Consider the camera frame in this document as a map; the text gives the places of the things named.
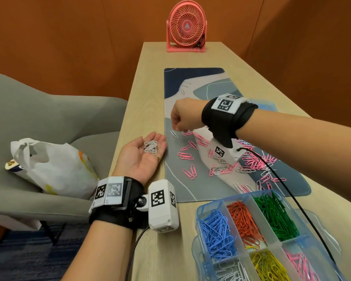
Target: desk mat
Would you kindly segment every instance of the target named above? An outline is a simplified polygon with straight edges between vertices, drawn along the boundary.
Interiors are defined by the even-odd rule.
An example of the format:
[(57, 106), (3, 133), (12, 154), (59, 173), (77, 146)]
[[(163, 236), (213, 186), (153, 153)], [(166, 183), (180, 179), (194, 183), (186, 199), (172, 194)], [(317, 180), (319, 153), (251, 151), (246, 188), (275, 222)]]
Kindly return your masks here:
[[(261, 178), (261, 171), (251, 174), (231, 172), (222, 175), (209, 176), (210, 165), (220, 165), (217, 160), (208, 157), (210, 148), (197, 144), (196, 137), (183, 136), (182, 132), (172, 131), (170, 113), (177, 99), (185, 97), (210, 100), (221, 94), (243, 96), (222, 68), (166, 68), (164, 70), (164, 112), (165, 135), (167, 136), (168, 151), (165, 154), (165, 178), (175, 187), (177, 202), (209, 201), (236, 195), (239, 191), (234, 183), (248, 184), (256, 189), (256, 181)], [(270, 105), (259, 104), (259, 108), (275, 110)], [(194, 130), (207, 140), (212, 139), (212, 133), (207, 127)], [(190, 148), (185, 153), (191, 154), (193, 160), (181, 160), (178, 156), (180, 149), (189, 145), (189, 141), (197, 144), (197, 149)], [(258, 154), (267, 155), (259, 148), (254, 148)], [(191, 172), (191, 164), (195, 166), (197, 176), (190, 179), (182, 169)], [(295, 196), (305, 196), (311, 193), (311, 187), (304, 177), (285, 163), (277, 160), (272, 166), (281, 178), (286, 178), (285, 184)], [(285, 196), (288, 192), (281, 183), (271, 182), (273, 189), (279, 189)]]

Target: wooden table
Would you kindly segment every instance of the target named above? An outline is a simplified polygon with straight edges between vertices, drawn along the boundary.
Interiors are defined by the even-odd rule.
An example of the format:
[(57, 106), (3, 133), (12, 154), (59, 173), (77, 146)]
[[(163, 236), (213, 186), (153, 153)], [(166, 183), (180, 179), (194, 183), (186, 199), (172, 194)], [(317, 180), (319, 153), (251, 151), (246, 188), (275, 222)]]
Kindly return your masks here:
[[(221, 67), (245, 97), (271, 100), (279, 112), (308, 116), (221, 42), (208, 42), (206, 53), (167, 53), (165, 42), (144, 43), (111, 171), (127, 142), (152, 131), (164, 133), (164, 69), (176, 67)], [(153, 180), (163, 178), (164, 162)], [(339, 242), (342, 261), (338, 265), (351, 281), (351, 203), (305, 179), (312, 193), (299, 197), (298, 201), (314, 212)], [(288, 201), (296, 208), (292, 199)], [(197, 234), (195, 211), (204, 203), (178, 203), (180, 228), (177, 231), (168, 234), (148, 231), (143, 235), (135, 252), (133, 281), (198, 280), (191, 244)]]

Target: palm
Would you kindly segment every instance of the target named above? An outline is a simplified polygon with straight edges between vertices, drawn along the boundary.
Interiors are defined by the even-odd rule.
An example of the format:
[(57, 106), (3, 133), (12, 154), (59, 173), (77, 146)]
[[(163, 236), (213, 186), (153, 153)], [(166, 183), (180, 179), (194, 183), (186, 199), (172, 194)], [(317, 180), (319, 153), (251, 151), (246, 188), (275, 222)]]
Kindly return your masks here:
[[(122, 147), (113, 174), (135, 178), (142, 184), (147, 183), (159, 164), (157, 157), (161, 158), (164, 154), (167, 146), (165, 139), (164, 135), (152, 132), (145, 139), (139, 137), (126, 144)], [(158, 142), (157, 157), (143, 150), (143, 142), (151, 140)]]

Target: black wrist strap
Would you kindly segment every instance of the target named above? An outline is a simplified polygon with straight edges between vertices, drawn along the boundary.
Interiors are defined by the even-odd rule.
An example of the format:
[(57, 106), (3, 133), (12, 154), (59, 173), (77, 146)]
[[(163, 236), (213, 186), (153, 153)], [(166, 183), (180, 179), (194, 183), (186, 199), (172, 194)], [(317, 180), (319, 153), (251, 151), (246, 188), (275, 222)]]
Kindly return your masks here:
[(253, 103), (242, 103), (235, 114), (212, 109), (217, 98), (210, 100), (201, 115), (202, 122), (208, 126), (213, 137), (224, 147), (232, 148), (231, 138), (237, 139), (235, 131), (241, 128), (251, 117), (258, 106)]
[(125, 176), (120, 205), (103, 205), (92, 210), (89, 223), (95, 220), (109, 222), (132, 230), (148, 226), (148, 212), (136, 209), (137, 199), (145, 194), (143, 185), (136, 179)]

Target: white plastic bag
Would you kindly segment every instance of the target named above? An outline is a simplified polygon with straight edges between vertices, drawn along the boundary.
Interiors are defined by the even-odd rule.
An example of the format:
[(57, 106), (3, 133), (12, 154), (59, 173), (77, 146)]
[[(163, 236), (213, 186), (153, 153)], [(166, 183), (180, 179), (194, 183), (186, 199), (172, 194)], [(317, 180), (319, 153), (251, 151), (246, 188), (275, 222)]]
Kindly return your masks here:
[(89, 199), (99, 182), (89, 158), (67, 143), (25, 138), (11, 142), (10, 151), (45, 193)]

